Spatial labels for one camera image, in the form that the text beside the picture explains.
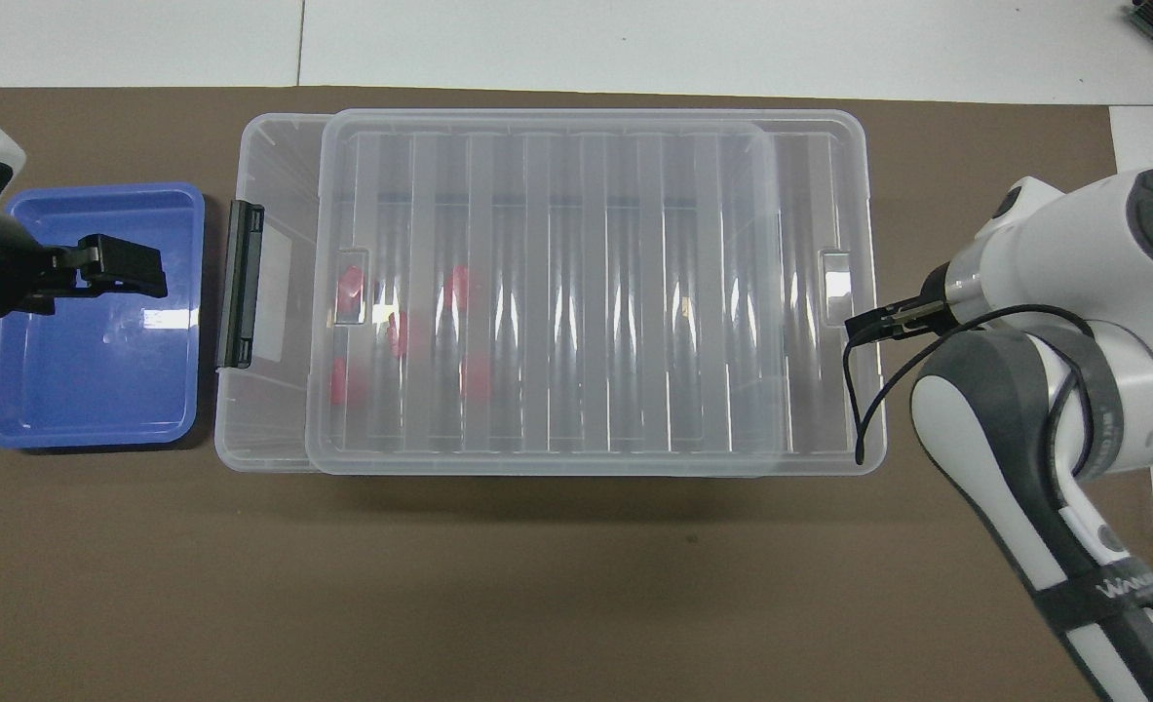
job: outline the black strap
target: black strap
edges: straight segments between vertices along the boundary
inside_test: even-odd
[[[1153,572],[1141,560],[1116,560],[1031,596],[1057,635],[1153,603]]]

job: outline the box handle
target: box handle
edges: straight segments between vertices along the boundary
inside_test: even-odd
[[[255,295],[259,289],[264,207],[246,199],[229,203],[229,236],[225,244],[225,290],[220,305],[217,368],[251,365],[255,337]]]

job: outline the red object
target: red object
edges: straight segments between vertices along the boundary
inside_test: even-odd
[[[468,266],[455,266],[446,275],[445,288],[442,289],[443,307],[462,312],[468,308]]]
[[[459,394],[465,400],[488,402],[490,399],[490,363],[488,358],[465,358],[459,364]]]
[[[330,405],[346,403],[346,358],[334,358],[334,372],[330,373]]]
[[[390,326],[385,330],[385,337],[390,339],[390,350],[394,353],[394,358],[407,355],[406,312],[390,312]]]
[[[363,303],[363,270],[348,266],[338,279],[338,314],[359,315]]]

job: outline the black latch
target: black latch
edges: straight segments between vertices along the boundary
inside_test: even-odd
[[[104,234],[82,236],[77,246],[45,246],[47,266],[18,310],[39,315],[55,312],[54,299],[98,297],[104,293],[137,293],[165,297],[167,289],[160,252]]]
[[[229,240],[225,246],[225,292],[220,305],[217,368],[251,365],[255,295],[259,289],[264,207],[246,199],[229,203]]]

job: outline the plastic box lid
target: plastic box lid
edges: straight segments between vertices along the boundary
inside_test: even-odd
[[[0,319],[0,446],[166,444],[196,418],[203,195],[184,182],[18,193],[6,212],[38,243],[103,232],[158,249],[167,296],[58,300]]]
[[[241,157],[265,232],[255,358],[220,377],[232,467],[758,476],[882,459],[881,421],[853,465],[841,373],[843,320],[874,307],[866,143],[843,112],[265,115]],[[869,392],[879,357],[856,361]]]

